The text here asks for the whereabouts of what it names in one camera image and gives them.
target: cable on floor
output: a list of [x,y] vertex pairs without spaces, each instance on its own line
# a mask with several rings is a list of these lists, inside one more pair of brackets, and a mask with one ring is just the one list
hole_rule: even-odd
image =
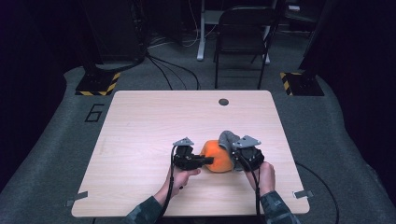
[[324,182],[324,180],[319,175],[317,175],[311,169],[309,169],[308,167],[306,167],[305,165],[302,165],[301,163],[299,163],[297,161],[295,161],[295,163],[296,163],[296,165],[299,165],[299,166],[305,168],[305,170],[307,170],[309,173],[314,175],[324,185],[324,187],[327,189],[327,191],[329,191],[330,196],[332,197],[332,201],[334,202],[334,206],[335,206],[335,224],[338,224],[339,219],[340,219],[340,210],[338,207],[338,202],[335,200],[335,197],[332,194],[332,191],[330,190],[329,186],[326,184],[326,182]]

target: table leg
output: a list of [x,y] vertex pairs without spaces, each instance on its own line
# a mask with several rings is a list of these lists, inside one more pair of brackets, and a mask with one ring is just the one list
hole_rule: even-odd
[[205,54],[205,0],[201,1],[201,39],[199,41],[197,60],[202,61]]

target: camouflage sleeve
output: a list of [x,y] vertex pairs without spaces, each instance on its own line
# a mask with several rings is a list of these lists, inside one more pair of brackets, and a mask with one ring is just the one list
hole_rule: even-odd
[[260,197],[267,224],[300,224],[300,220],[290,211],[276,191]]
[[161,205],[153,196],[139,204],[122,220],[126,224],[153,224],[162,211]]

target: black chair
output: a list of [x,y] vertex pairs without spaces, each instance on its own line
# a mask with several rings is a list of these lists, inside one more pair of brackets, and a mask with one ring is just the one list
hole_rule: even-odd
[[[278,24],[279,13],[271,7],[232,7],[225,10],[219,18],[219,35],[215,50],[216,81],[219,79],[220,54],[263,55],[262,69],[257,89],[262,84],[262,75],[268,49]],[[265,26],[270,26],[268,35],[263,37]]]
[[286,2],[283,17],[290,22],[291,30],[294,30],[293,26],[299,26],[300,29],[304,29],[312,35],[317,27],[324,3],[325,0],[294,0]]

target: desk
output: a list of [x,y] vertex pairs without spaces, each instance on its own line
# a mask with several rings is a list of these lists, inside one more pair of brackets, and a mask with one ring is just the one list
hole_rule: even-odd
[[[273,0],[272,7],[275,8],[276,1]],[[197,60],[202,61],[205,55],[205,25],[206,24],[218,24],[222,11],[220,10],[206,10],[205,9],[205,0],[201,0],[201,36],[198,47]],[[265,28],[263,37],[266,37],[270,31],[269,27]],[[265,64],[270,63],[270,57],[267,55],[267,59],[265,60]]]
[[[219,104],[219,99],[229,104]],[[293,213],[309,210],[282,124],[269,91],[118,91],[108,110],[75,201],[75,217],[124,217],[158,191],[172,144],[184,137],[199,154],[224,130],[262,141],[257,148],[276,169],[276,190]],[[169,203],[165,216],[255,215],[255,195],[243,172],[202,168]]]

